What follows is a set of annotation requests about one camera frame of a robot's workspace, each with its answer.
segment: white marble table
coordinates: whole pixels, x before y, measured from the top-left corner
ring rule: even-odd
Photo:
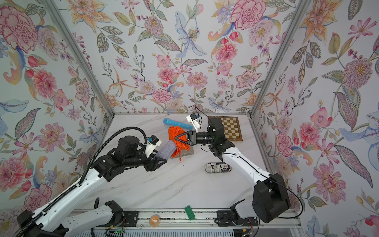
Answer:
[[[264,169],[247,116],[233,116],[238,117],[243,136],[243,142],[235,142],[236,147],[246,156],[254,154],[248,158]],[[164,145],[168,141],[170,127],[163,123],[164,118],[187,122],[185,115],[117,115],[106,138],[121,128],[135,126],[143,129],[147,136],[154,134]],[[204,128],[208,121],[204,116],[203,120]],[[116,147],[119,138],[127,135],[136,136],[143,141],[138,131],[123,132],[115,137],[99,156]],[[125,209],[171,209],[184,208],[188,205],[192,208],[229,208],[244,198],[252,200],[252,188],[236,170],[224,174],[208,174],[204,169],[207,162],[219,162],[219,159],[210,152],[202,151],[200,146],[195,146],[193,155],[182,157],[181,162],[179,158],[169,159],[154,172],[146,172],[143,167],[125,171],[98,189],[78,208],[93,208],[96,197],[100,198],[100,205],[115,200]]]

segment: orange tape roll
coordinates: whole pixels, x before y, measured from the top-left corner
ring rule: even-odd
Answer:
[[[157,226],[159,226],[159,223],[160,223],[159,215],[153,215],[152,217],[150,217],[149,224],[150,224],[152,227],[157,227]]]

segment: chessboard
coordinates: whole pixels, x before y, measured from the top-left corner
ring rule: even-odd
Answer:
[[[228,117],[228,116],[209,116],[209,117],[221,118],[222,124],[224,125],[225,137],[229,141],[243,141],[238,117]]]

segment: green lego brick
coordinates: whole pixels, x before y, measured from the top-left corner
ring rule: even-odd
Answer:
[[[190,206],[187,206],[186,208],[184,208],[184,210],[186,211],[187,213],[187,216],[190,220],[194,220],[195,219],[195,214],[193,213],[192,209]]]

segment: orange towel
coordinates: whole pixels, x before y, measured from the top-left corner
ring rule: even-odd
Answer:
[[[179,160],[180,161],[182,161],[182,158],[180,157],[180,153],[181,153],[182,149],[184,149],[186,151],[190,150],[190,146],[189,145],[181,143],[180,141],[175,140],[175,136],[180,135],[182,133],[184,133],[184,130],[181,127],[171,126],[168,129],[168,138],[170,140],[173,140],[175,142],[176,147],[177,147],[176,151],[172,154],[172,157],[175,157],[179,153]],[[179,139],[183,140],[183,141],[187,141],[187,137],[185,135],[181,136]]]

